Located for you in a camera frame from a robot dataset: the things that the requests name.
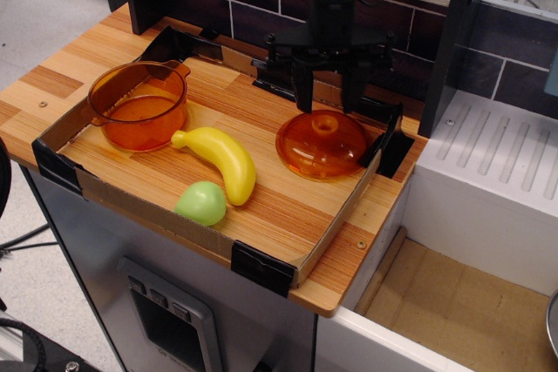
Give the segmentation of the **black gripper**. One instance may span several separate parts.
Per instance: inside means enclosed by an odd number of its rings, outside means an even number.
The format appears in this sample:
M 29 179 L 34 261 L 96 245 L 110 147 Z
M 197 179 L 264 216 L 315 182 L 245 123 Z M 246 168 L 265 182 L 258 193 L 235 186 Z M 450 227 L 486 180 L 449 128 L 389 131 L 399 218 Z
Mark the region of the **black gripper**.
M 392 67 L 397 36 L 391 31 L 353 26 L 347 34 L 321 39 L 308 25 L 268 35 L 265 68 L 291 73 L 297 108 L 312 113 L 314 71 L 342 73 L 344 113 L 356 110 L 371 74 Z

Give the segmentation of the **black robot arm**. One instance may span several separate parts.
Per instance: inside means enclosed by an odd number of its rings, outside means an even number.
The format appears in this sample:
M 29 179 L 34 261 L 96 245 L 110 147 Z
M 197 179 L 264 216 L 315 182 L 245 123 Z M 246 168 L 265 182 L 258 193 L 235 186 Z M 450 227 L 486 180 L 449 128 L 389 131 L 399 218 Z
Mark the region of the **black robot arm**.
M 304 24 L 268 35 L 266 67 L 289 72 L 300 111 L 312 112 L 316 71 L 341 76 L 341 104 L 349 113 L 357 109 L 372 73 L 391 68 L 395 35 L 357 25 L 358 1 L 310 0 Z

